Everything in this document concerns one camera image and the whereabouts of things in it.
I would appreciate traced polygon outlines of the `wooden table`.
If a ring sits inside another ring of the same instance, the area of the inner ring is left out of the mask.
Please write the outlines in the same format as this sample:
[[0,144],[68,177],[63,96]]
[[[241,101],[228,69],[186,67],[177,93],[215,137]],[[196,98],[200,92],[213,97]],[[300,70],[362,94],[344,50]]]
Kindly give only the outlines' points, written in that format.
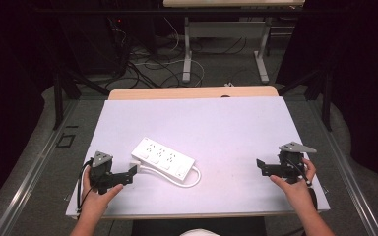
[[140,100],[140,99],[186,99],[186,98],[220,98],[278,96],[272,86],[249,87],[206,87],[206,88],[130,88],[115,89],[109,100]]

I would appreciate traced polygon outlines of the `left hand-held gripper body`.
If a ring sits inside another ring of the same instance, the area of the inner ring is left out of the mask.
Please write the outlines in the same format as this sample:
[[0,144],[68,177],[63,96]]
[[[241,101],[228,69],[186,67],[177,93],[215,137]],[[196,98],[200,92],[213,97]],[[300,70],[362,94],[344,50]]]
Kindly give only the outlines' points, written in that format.
[[100,195],[105,194],[109,189],[118,184],[126,186],[129,183],[129,173],[112,173],[112,164],[112,155],[101,151],[97,151],[94,154],[91,164],[90,181],[91,186],[96,188]]

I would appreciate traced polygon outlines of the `dark computer tower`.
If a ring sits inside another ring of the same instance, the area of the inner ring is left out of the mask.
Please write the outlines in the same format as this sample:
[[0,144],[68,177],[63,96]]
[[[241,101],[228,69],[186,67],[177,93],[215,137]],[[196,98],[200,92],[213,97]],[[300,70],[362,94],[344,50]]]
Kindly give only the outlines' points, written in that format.
[[125,74],[131,37],[111,19],[69,16],[61,17],[59,22],[84,75]]

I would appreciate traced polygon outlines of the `person's right hand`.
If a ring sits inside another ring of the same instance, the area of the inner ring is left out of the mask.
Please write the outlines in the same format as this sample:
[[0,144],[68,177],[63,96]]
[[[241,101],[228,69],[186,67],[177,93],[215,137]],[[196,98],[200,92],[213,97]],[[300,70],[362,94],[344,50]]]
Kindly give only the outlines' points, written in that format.
[[303,162],[305,164],[305,178],[298,180],[296,183],[288,184],[276,175],[271,175],[270,180],[284,191],[288,202],[297,214],[309,216],[316,211],[308,190],[308,185],[313,180],[316,168],[308,159],[303,158]]

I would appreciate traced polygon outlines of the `black metal stand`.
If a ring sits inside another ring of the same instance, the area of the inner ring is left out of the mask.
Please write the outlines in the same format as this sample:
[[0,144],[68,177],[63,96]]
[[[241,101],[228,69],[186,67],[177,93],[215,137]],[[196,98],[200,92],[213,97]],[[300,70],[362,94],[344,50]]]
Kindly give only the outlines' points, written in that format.
[[53,91],[55,105],[55,124],[53,129],[57,130],[64,121],[63,95],[66,94],[70,99],[77,100],[82,96],[76,82],[79,82],[102,95],[109,95],[110,91],[103,88],[84,75],[75,72],[66,66],[56,67],[53,70]]
[[332,100],[332,83],[333,71],[330,69],[315,69],[305,76],[292,81],[278,90],[279,95],[285,95],[299,85],[309,83],[304,96],[307,100],[316,100],[322,94],[321,120],[325,128],[331,132],[331,100]]

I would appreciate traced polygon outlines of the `white power strip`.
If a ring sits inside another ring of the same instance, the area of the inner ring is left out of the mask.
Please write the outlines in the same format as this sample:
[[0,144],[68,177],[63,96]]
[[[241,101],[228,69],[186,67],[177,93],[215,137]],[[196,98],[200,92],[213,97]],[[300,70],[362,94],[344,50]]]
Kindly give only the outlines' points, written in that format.
[[131,152],[131,155],[180,182],[185,181],[195,164],[193,158],[149,138],[143,138]]

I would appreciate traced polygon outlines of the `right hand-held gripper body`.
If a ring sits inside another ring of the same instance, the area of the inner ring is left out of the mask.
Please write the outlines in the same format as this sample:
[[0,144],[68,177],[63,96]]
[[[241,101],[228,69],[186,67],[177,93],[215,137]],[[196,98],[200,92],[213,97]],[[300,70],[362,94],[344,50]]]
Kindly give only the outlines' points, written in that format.
[[272,168],[271,175],[285,178],[289,184],[294,184],[298,178],[305,178],[305,153],[316,153],[313,147],[308,147],[297,142],[290,142],[279,147],[278,155],[280,164]]

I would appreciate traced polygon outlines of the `white-legged background table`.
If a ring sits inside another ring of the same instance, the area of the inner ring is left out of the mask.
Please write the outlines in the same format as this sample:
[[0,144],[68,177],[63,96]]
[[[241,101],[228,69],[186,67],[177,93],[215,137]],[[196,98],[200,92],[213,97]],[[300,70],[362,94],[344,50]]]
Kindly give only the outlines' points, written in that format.
[[[163,6],[172,10],[295,10],[304,4],[305,0],[163,0]],[[269,76],[263,60],[270,30],[272,17],[262,17],[260,21],[229,20],[225,15],[224,21],[203,20],[195,22],[189,17],[184,18],[185,58],[183,64],[182,82],[191,80],[192,38],[257,38],[260,47],[254,52],[259,79],[262,83],[269,82]]]

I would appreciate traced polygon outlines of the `aluminium floor rail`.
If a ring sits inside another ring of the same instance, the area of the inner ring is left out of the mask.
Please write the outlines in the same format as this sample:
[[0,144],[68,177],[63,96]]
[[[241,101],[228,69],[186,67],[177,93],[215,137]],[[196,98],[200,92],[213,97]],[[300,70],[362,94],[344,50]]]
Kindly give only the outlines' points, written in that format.
[[0,236],[67,236],[75,220],[65,214],[80,168],[80,125],[69,101],[56,130],[47,106],[9,180],[0,192]]
[[328,130],[322,121],[322,114],[319,109],[317,101],[309,101],[308,105],[317,120],[317,123],[322,130],[325,138],[328,141],[330,149],[334,153],[334,162],[339,169],[340,175],[346,186],[347,192],[352,200],[354,208],[356,209],[359,218],[368,234],[368,236],[378,236],[378,221],[374,216],[371,207],[368,204],[359,184],[356,181],[354,171],[352,170],[348,160],[341,151],[334,135]]

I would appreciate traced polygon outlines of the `white table mat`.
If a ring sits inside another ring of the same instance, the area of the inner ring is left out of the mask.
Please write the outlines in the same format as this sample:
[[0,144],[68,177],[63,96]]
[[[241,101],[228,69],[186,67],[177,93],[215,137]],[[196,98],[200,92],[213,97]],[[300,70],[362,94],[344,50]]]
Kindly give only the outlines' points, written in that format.
[[108,100],[88,149],[113,156],[125,172],[131,152],[150,138],[195,160],[177,187],[152,171],[137,173],[109,204],[108,218],[153,219],[285,214],[284,192],[256,165],[278,160],[300,137],[284,100],[273,97]]

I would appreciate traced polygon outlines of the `person's left hand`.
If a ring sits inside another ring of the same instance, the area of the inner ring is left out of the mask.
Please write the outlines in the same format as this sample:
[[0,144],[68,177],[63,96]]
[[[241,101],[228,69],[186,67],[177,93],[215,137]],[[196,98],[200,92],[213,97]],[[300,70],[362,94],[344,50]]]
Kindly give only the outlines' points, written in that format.
[[82,210],[80,219],[91,222],[99,221],[104,215],[110,201],[123,189],[122,184],[111,188],[107,193],[100,195],[94,190],[90,182],[90,168],[87,167],[83,177]]

